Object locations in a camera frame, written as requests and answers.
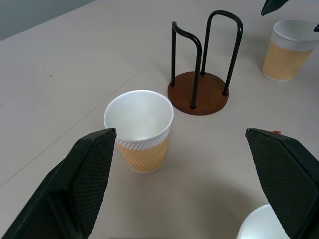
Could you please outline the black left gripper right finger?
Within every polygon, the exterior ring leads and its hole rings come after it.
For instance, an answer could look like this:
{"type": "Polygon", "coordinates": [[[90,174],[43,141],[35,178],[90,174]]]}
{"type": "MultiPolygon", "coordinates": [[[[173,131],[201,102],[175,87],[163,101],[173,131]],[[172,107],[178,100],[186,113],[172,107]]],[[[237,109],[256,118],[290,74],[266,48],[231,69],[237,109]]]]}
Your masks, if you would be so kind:
{"type": "Polygon", "coordinates": [[[290,239],[319,239],[319,161],[296,139],[248,128],[265,196],[290,239]]]}

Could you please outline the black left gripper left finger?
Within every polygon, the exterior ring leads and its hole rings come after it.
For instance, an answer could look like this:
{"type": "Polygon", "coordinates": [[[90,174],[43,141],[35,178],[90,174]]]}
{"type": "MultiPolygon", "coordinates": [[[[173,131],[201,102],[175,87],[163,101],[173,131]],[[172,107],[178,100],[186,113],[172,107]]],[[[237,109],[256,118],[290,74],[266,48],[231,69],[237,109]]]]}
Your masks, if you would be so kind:
{"type": "Polygon", "coordinates": [[[79,139],[42,180],[1,239],[88,239],[112,163],[114,128],[79,139]]]}

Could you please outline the orange white ribbed paper cup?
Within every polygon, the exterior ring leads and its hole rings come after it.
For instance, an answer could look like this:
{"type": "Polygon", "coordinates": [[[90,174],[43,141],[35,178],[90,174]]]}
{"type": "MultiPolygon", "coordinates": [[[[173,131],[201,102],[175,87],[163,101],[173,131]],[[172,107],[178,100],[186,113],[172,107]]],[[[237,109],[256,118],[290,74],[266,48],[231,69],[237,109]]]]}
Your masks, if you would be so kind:
{"type": "Polygon", "coordinates": [[[115,144],[138,173],[158,170],[166,159],[174,118],[171,102],[160,93],[135,90],[114,98],[104,112],[104,126],[115,128],[115,144]]]}
{"type": "Polygon", "coordinates": [[[319,45],[316,27],[317,24],[303,20],[277,22],[264,60],[263,75],[278,82],[291,80],[319,45]]]}
{"type": "Polygon", "coordinates": [[[270,204],[251,212],[242,223],[236,239],[290,239],[270,204]]]}

